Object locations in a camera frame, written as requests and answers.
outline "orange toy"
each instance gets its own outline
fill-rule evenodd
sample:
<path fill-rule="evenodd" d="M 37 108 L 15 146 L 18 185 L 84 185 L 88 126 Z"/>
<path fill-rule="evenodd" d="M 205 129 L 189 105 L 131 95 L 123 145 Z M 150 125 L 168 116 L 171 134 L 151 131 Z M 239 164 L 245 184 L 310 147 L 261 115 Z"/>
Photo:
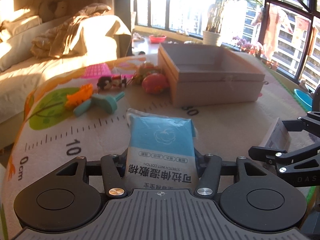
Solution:
<path fill-rule="evenodd" d="M 88 100 L 93 94 L 92 84 L 86 84 L 80 87 L 80 90 L 72 95 L 67 95 L 67 101 L 65 103 L 65 108 L 68 110 L 73 110 L 84 101 Z"/>

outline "textured gray plate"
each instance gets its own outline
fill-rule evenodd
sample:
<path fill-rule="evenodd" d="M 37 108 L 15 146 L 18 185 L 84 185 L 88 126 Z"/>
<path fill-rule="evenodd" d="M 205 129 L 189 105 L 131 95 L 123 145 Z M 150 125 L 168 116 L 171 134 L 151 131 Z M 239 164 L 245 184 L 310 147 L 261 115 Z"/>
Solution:
<path fill-rule="evenodd" d="M 186 189 L 135 189 L 124 199 L 111 200 L 92 223 L 72 232 L 47 234 L 27 228 L 17 240 L 303 240 L 293 228 L 263 234 L 228 221 L 211 200 L 193 197 Z"/>

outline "wet cotton package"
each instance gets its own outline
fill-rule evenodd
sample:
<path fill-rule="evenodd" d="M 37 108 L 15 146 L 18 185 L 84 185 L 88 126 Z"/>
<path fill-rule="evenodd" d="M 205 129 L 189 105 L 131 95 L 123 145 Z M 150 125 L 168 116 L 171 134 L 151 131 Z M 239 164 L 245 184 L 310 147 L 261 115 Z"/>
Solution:
<path fill-rule="evenodd" d="M 127 114 L 131 139 L 123 178 L 126 188 L 193 191 L 199 179 L 191 119 L 135 113 Z"/>

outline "white box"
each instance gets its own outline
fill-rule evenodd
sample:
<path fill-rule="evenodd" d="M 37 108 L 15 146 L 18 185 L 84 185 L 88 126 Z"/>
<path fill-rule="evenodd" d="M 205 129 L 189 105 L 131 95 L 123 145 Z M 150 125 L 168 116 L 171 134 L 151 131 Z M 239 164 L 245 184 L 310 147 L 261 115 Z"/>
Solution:
<path fill-rule="evenodd" d="M 265 74 L 255 64 L 210 45 L 162 43 L 158 52 L 175 107 L 256 101 Z"/>

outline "play mat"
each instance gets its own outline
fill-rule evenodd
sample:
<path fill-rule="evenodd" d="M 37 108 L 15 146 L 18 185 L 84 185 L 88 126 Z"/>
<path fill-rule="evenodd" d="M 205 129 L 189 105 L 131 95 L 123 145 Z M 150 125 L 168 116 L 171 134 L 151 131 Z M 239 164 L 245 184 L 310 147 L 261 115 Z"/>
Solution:
<path fill-rule="evenodd" d="M 157 54 L 120 58 L 107 62 L 117 73 L 133 73 L 145 60 L 157 63 Z M 1 195 L 1 219 L 5 238 L 11 239 L 21 226 L 13 210 L 16 195 L 39 178 L 76 156 L 88 161 L 107 154 L 121 154 L 130 139 L 126 119 L 128 108 L 147 113 L 191 118 L 197 130 L 195 148 L 202 154 L 219 155 L 225 161 L 248 156 L 251 146 L 258 146 L 271 123 L 277 118 L 296 119 L 305 111 L 292 95 L 270 74 L 265 72 L 265 85 L 256 102 L 227 105 L 173 108 L 169 93 L 146 94 L 141 86 L 129 85 L 125 97 L 118 102 L 112 115 L 99 107 L 91 107 L 75 117 L 66 111 L 67 94 L 92 83 L 97 78 L 84 79 L 85 68 L 54 77 L 33 91 L 25 103 L 25 121 L 20 129 L 6 170 Z M 116 94 L 118 91 L 105 92 Z M 313 143 L 307 132 L 291 133 L 290 150 Z M 90 178 L 90 184 L 103 192 L 102 180 Z M 233 177 L 222 176 L 219 191 L 233 183 Z"/>

